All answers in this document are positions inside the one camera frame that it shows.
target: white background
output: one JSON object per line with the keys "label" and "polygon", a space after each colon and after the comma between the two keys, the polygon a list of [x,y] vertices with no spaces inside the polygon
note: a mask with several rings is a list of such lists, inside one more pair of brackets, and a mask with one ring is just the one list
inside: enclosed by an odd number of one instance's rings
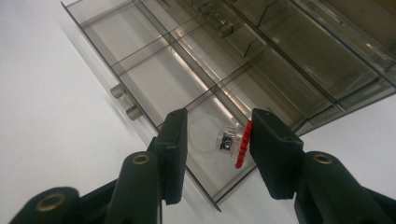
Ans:
{"label": "white background", "polygon": [[[125,121],[108,95],[112,81],[98,76],[105,72],[59,1],[0,1],[0,223],[45,189],[98,188],[127,155],[146,150],[152,130],[142,119]],[[396,198],[394,111],[396,96],[307,134],[304,150],[332,153],[363,186]],[[254,172],[219,213],[186,177],[182,202],[163,216],[297,223],[292,205],[272,200]]]}

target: red plastic piece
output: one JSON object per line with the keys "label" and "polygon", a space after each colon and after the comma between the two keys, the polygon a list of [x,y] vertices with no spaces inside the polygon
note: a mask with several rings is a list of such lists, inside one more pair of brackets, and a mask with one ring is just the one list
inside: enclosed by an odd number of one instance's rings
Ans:
{"label": "red plastic piece", "polygon": [[242,165],[244,164],[245,156],[247,154],[248,141],[250,139],[250,133],[251,133],[252,126],[253,126],[253,123],[251,122],[251,120],[248,120],[247,127],[245,128],[244,136],[242,137],[241,147],[239,148],[238,159],[236,159],[236,165],[235,165],[236,169],[241,168]]}

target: transparent plastic box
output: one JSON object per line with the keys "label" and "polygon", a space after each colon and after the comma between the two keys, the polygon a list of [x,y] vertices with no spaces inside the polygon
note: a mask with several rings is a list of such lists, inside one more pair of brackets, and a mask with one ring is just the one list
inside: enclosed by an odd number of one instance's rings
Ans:
{"label": "transparent plastic box", "polygon": [[[64,8],[154,128],[188,109],[187,170],[219,209],[255,169],[248,154],[235,169],[216,148],[224,125],[246,125],[258,107],[301,135],[395,92],[395,12],[361,19],[341,2],[80,0]],[[379,1],[357,4],[384,10]]]}

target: small metal part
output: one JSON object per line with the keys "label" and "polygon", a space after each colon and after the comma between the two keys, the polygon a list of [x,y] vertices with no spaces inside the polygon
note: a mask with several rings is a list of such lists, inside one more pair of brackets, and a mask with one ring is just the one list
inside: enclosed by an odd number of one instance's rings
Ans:
{"label": "small metal part", "polygon": [[37,203],[35,209],[39,212],[48,212],[62,205],[66,200],[66,195],[63,193],[51,193]]}
{"label": "small metal part", "polygon": [[234,134],[231,133],[224,133],[221,144],[220,144],[220,150],[231,150],[231,146],[233,145],[233,138],[235,137]]}
{"label": "small metal part", "polygon": [[149,161],[149,156],[144,154],[137,155],[132,159],[132,163],[136,165],[145,164],[148,161]]}
{"label": "small metal part", "polygon": [[322,154],[314,155],[314,160],[322,164],[332,164],[332,158]]}

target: plastic compartment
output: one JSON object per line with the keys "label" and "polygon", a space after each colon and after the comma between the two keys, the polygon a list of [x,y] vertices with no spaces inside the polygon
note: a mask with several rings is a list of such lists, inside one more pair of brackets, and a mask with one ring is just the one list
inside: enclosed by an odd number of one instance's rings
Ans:
{"label": "plastic compartment", "polygon": [[236,159],[216,148],[217,136],[222,126],[236,126],[241,122],[233,115],[232,110],[227,108],[227,105],[233,106],[232,103],[224,104],[224,99],[213,94],[200,104],[188,106],[187,165],[215,202],[224,197],[224,193],[255,166],[253,159],[247,155],[243,167],[237,170]]}
{"label": "plastic compartment", "polygon": [[378,71],[386,74],[395,64],[396,7],[372,0],[293,2]]}
{"label": "plastic compartment", "polygon": [[284,12],[265,21],[260,30],[333,98],[340,99],[378,77],[289,2],[277,1],[267,10]]}

